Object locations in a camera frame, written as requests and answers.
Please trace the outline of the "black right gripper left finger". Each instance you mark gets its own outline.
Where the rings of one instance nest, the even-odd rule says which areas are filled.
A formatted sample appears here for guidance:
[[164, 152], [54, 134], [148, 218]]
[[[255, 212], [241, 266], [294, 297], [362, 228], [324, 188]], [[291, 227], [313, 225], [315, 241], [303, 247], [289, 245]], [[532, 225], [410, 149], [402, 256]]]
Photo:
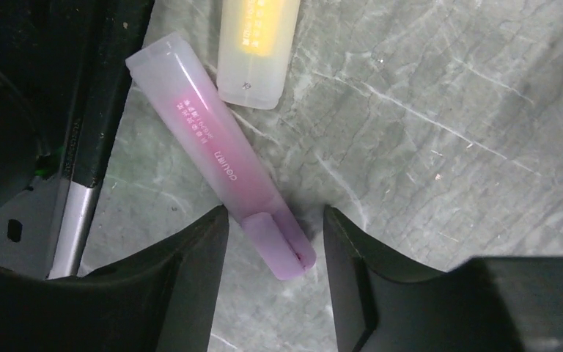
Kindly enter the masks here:
[[0, 267], [0, 351], [206, 351], [228, 237], [218, 206], [83, 277]]

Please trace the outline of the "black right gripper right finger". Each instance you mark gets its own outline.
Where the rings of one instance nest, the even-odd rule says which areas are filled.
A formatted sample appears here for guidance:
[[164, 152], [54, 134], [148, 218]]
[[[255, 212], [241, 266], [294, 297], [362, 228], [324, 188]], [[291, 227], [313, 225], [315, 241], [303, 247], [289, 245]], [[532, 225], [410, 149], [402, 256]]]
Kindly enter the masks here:
[[563, 351], [563, 257], [474, 257], [450, 271], [323, 213], [340, 351]]

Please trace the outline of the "pink highlighter marker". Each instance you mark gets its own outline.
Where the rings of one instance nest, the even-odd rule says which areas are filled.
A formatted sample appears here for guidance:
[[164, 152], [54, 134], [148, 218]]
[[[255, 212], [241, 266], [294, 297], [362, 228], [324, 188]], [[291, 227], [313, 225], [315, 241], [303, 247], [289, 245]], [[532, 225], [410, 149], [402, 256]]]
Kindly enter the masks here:
[[125, 64], [273, 275], [288, 280], [312, 268], [312, 244], [191, 46], [171, 33]]

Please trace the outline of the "yellow highlighter marker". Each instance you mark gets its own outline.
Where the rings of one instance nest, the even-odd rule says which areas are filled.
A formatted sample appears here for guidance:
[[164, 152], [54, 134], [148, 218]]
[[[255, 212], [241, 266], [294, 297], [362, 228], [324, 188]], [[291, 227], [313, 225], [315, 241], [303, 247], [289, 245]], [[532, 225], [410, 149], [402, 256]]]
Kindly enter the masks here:
[[216, 85], [227, 103], [274, 109], [290, 62], [299, 1], [223, 1]]

